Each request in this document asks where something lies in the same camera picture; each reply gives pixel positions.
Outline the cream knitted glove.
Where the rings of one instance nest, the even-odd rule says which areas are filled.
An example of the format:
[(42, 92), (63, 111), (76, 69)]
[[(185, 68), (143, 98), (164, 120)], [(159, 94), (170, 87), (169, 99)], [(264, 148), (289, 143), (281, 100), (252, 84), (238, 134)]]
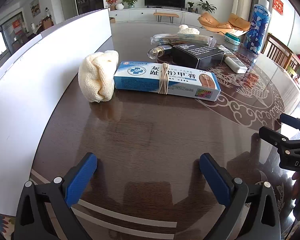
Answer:
[(96, 52), (83, 60), (78, 71), (78, 84), (89, 102), (111, 100), (118, 62), (119, 54), (115, 50)]
[(178, 33), (179, 34), (199, 35), (200, 31), (198, 29), (196, 29), (196, 28), (190, 28), (186, 24), (182, 24), (182, 25), (179, 26)]

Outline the wooden dining chair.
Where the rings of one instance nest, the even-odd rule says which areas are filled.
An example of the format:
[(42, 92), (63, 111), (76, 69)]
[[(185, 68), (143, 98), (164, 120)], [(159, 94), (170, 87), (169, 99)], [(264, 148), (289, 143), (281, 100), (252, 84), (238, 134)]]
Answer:
[(300, 58), (271, 33), (267, 34), (261, 53), (285, 69), (290, 76), (300, 78)]

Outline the green potted plant right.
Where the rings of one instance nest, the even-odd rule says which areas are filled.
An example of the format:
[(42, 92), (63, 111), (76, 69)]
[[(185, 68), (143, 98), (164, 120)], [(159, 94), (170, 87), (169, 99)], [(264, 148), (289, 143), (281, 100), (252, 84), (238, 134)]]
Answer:
[(208, 1), (204, 1), (204, 0), (198, 0), (199, 2), (197, 3), (197, 5), (202, 9), (202, 11), (204, 12), (208, 12), (208, 13), (215, 13), (215, 11), (217, 10), (217, 7), (213, 4), (210, 4)]

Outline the black cardboard box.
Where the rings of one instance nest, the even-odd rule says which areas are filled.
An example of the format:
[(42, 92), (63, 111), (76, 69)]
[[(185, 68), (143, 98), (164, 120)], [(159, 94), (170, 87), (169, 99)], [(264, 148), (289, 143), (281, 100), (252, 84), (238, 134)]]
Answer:
[(207, 70), (218, 66), (223, 57), (221, 49), (199, 43), (178, 44), (172, 48), (173, 63), (187, 68)]

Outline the blue patterned tall bottle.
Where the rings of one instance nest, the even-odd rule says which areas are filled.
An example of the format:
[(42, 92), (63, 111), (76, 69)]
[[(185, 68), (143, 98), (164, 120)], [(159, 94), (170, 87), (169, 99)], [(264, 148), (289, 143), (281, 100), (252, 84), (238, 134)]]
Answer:
[(253, 7), (250, 29), (243, 41), (245, 49), (255, 55), (261, 52), (270, 19), (269, 2), (267, 0), (258, 0), (258, 3)]

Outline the plastic bag of chopsticks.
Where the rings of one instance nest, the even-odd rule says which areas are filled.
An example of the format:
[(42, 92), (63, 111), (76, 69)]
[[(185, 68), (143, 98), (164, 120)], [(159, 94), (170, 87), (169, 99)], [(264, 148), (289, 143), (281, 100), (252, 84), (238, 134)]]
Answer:
[(156, 34), (150, 38), (151, 44), (200, 43), (210, 46), (213, 38), (200, 34)]

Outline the wooden bench stool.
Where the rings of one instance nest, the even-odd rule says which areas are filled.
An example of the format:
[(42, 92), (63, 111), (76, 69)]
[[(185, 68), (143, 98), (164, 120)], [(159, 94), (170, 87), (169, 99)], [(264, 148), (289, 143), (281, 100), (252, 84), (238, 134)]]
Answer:
[(179, 18), (178, 14), (171, 14), (171, 13), (165, 13), (165, 12), (155, 12), (153, 15), (156, 17), (157, 22), (162, 22), (162, 18), (163, 17), (168, 17), (169, 18), (169, 22), (171, 24), (174, 23), (174, 19), (175, 18)]

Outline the teal round cream jar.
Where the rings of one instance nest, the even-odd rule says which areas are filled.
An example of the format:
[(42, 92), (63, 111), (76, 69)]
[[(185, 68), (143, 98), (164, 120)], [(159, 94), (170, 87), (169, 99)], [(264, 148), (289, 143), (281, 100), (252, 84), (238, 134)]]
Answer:
[(231, 33), (225, 33), (224, 39), (226, 42), (229, 42), (230, 44), (232, 44), (234, 46), (239, 46), (239, 44), (241, 43), (241, 40), (237, 36), (235, 36)]

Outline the small potted plant centre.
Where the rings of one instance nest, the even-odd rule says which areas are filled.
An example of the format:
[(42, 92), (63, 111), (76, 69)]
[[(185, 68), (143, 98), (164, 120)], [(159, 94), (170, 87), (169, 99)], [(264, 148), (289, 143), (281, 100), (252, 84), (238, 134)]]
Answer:
[(194, 2), (188, 1), (187, 5), (188, 5), (188, 12), (193, 12)]

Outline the red flower vase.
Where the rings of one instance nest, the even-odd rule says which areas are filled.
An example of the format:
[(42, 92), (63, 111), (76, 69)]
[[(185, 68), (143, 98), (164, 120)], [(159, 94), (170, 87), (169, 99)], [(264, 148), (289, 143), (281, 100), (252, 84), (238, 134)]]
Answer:
[(116, 10), (116, 4), (117, 4), (118, 0), (106, 0), (106, 3), (108, 5), (108, 7), (110, 7), (110, 10)]

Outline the orange lounge chair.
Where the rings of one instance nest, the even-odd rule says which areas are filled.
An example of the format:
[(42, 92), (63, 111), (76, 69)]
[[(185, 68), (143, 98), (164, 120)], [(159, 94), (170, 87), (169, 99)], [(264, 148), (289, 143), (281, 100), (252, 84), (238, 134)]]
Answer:
[(230, 33), (235, 36), (241, 36), (250, 29), (250, 22), (233, 13), (230, 14), (226, 22), (219, 22), (208, 12), (201, 14), (198, 21), (204, 29), (221, 35)]

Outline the white tv cabinet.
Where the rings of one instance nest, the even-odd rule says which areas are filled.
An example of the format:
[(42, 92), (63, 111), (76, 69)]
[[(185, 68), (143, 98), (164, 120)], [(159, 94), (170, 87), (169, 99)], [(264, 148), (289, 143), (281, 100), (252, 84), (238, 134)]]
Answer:
[[(155, 12), (165, 12), (171, 14), (178, 14), (179, 18), (174, 19), (173, 25), (186, 24), (192, 27), (201, 28), (202, 25), (199, 23), (198, 18), (200, 14), (195, 14), (192, 12), (172, 10), (172, 9), (159, 9), (159, 8), (130, 8), (123, 10), (113, 10), (109, 12), (109, 16), (115, 18), (116, 22), (157, 22), (156, 17), (153, 15)], [(157, 23), (168, 23), (169, 18), (163, 17), (162, 22)]]

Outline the green potted plant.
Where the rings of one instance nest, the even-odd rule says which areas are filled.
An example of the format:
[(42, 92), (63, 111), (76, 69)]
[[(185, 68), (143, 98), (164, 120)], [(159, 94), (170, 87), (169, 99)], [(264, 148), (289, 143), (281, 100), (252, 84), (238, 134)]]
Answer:
[(138, 0), (122, 0), (123, 5), (127, 5), (128, 8), (133, 8), (135, 7), (135, 4)]
[(208, 1), (204, 1), (204, 0), (198, 0), (199, 2), (197, 3), (197, 5), (202, 9), (202, 11), (204, 12), (208, 12), (208, 13), (215, 13), (215, 11), (217, 10), (217, 7), (213, 4), (210, 4)]

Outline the blue white ointment box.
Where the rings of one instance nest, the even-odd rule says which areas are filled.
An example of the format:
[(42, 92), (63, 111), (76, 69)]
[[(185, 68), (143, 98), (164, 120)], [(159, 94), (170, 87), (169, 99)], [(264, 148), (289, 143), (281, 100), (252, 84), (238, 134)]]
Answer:
[(211, 72), (168, 63), (123, 61), (114, 74), (116, 89), (177, 95), (215, 102), (221, 92)]

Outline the framed wall painting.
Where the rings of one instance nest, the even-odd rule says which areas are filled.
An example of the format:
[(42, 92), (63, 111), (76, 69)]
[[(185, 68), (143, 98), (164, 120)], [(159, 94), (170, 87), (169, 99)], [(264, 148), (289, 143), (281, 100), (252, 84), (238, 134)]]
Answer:
[(30, 9), (31, 9), (31, 15), (33, 18), (35, 18), (37, 15), (39, 15), (41, 12), (39, 0), (33, 0), (30, 3)]

